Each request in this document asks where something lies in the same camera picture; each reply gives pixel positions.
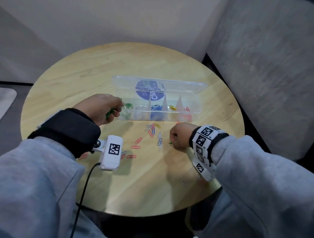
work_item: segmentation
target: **blue label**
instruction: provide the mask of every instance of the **blue label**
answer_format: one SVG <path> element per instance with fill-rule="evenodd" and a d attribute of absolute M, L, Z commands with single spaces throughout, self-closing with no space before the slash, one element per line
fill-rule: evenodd
<path fill-rule="evenodd" d="M 139 95 L 141 98 L 145 100 L 149 100 L 149 92 L 151 92 L 150 97 L 152 101 L 157 101 L 159 99 L 162 99 L 165 96 L 164 93 L 155 91 L 155 89 L 159 88 L 156 81 L 151 81 L 151 80 L 138 81 L 138 83 L 135 86 L 135 89 L 144 89 L 144 88 L 147 88 L 146 92 L 136 91 L 136 93 L 137 95 Z"/>

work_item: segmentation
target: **gray sleeve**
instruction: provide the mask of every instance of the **gray sleeve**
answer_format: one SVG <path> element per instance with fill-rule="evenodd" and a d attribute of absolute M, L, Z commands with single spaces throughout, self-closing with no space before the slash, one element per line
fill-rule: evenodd
<path fill-rule="evenodd" d="M 22 141 L 0 161 L 0 237 L 67 236 L 84 167 L 44 137 Z"/>
<path fill-rule="evenodd" d="M 211 153 L 216 178 L 263 237 L 313 237 L 314 174 L 264 152 L 249 136 L 229 136 Z"/>

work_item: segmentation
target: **gray sweatshirt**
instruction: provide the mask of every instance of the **gray sweatshirt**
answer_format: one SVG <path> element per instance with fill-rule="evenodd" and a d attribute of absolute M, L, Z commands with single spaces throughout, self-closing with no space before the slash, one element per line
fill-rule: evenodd
<path fill-rule="evenodd" d="M 249 136 L 221 140 L 212 159 L 224 196 L 201 237 L 314 237 L 314 174 Z M 1 156 L 0 237 L 69 237 L 83 172 L 64 146 L 43 137 Z M 74 237 L 104 235 L 81 213 Z"/>

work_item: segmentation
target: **wooden tabletop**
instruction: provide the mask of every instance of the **wooden tabletop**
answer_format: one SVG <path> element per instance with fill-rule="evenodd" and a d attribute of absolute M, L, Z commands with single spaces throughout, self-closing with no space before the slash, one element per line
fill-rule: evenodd
<path fill-rule="evenodd" d="M 180 81 L 204 82 L 208 88 L 199 94 L 202 112 L 197 125 L 212 124 L 229 134 L 244 135 L 244 123 L 238 103 L 228 87 L 207 67 L 175 50 L 144 43 L 112 43 L 73 53 L 51 66 L 30 90 L 22 111 L 22 138 L 60 109 L 98 93 L 112 94 L 111 77 L 129 75 Z M 169 146 L 169 130 L 175 122 L 158 122 L 164 147 L 158 151 L 157 139 L 144 132 L 146 121 L 115 119 L 101 127 L 101 139 L 107 135 L 123 138 L 123 150 L 136 154 L 124 158 L 113 172 L 94 169 L 88 182 L 83 205 L 97 211 L 124 216 L 153 216 L 189 207 L 216 191 L 213 180 L 196 181 L 192 149 L 178 151 Z M 140 149 L 131 149 L 143 137 Z M 87 175 L 99 160 L 94 153 L 78 163 L 86 167 L 78 185 L 79 202 Z M 182 177 L 187 183 L 183 186 Z"/>

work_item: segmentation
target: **metal screw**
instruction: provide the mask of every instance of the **metal screw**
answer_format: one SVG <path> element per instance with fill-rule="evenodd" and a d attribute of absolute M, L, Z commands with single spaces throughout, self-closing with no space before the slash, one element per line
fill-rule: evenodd
<path fill-rule="evenodd" d="M 95 143 L 94 143 L 94 148 L 98 148 L 98 147 L 100 147 L 100 141 L 99 140 L 97 140 Z"/>

